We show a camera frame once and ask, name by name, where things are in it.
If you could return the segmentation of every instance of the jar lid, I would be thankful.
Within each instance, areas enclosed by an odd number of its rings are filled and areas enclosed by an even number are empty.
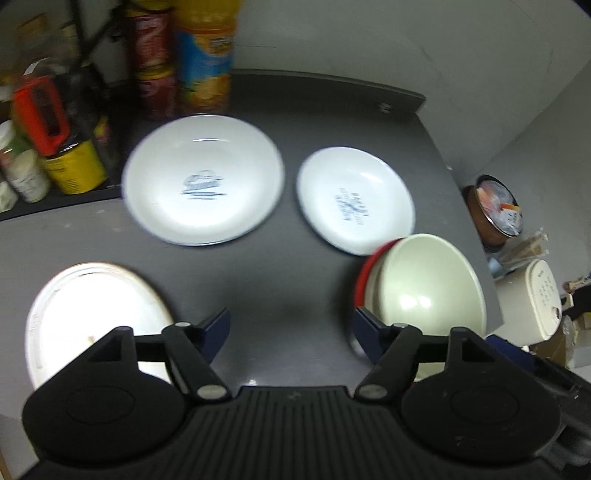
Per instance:
[[[8,146],[14,135],[16,135],[16,132],[12,126],[12,120],[6,120],[0,124],[0,150]]]
[[[58,273],[41,290],[27,317],[25,354],[38,388],[113,328],[154,335],[172,324],[156,292],[118,265],[90,262]],[[140,362],[139,369],[168,381],[164,364]]]

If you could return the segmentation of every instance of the metal screw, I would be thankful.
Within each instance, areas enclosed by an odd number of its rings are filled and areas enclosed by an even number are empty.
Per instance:
[[[228,391],[221,385],[204,385],[197,390],[199,395],[204,400],[219,400],[226,396]]]
[[[366,400],[380,400],[388,395],[388,390],[382,385],[368,384],[359,389],[359,395]]]

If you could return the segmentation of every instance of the white lid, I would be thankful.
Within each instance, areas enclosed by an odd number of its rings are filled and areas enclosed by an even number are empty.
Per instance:
[[[525,270],[525,284],[540,332],[548,339],[562,317],[560,293],[550,266],[540,259],[531,262]]]
[[[0,150],[7,147],[7,145],[14,138],[15,131],[12,126],[12,120],[6,120],[0,124]]]
[[[29,311],[25,352],[33,386],[115,327],[153,335],[171,323],[158,295],[137,275],[108,263],[74,265],[43,287]],[[139,368],[168,381],[164,364],[139,362]]]

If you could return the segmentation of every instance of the yellow can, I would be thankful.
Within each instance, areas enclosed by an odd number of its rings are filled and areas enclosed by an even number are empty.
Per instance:
[[[90,140],[70,145],[59,154],[45,158],[43,166],[66,195],[89,192],[107,179]]]

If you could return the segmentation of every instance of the white plate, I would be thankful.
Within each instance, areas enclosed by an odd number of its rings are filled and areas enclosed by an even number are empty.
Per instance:
[[[414,203],[398,174],[362,150],[332,147],[309,156],[297,179],[301,209],[327,242],[369,255],[414,229]]]
[[[259,225],[279,201],[284,177],[279,151],[258,128],[200,115],[144,138],[125,166],[122,188],[148,232],[174,244],[210,245]]]
[[[113,328],[153,335],[172,323],[158,295],[137,275],[108,263],[74,265],[43,287],[27,317],[25,352],[35,388]],[[140,370],[168,381],[162,363]]]

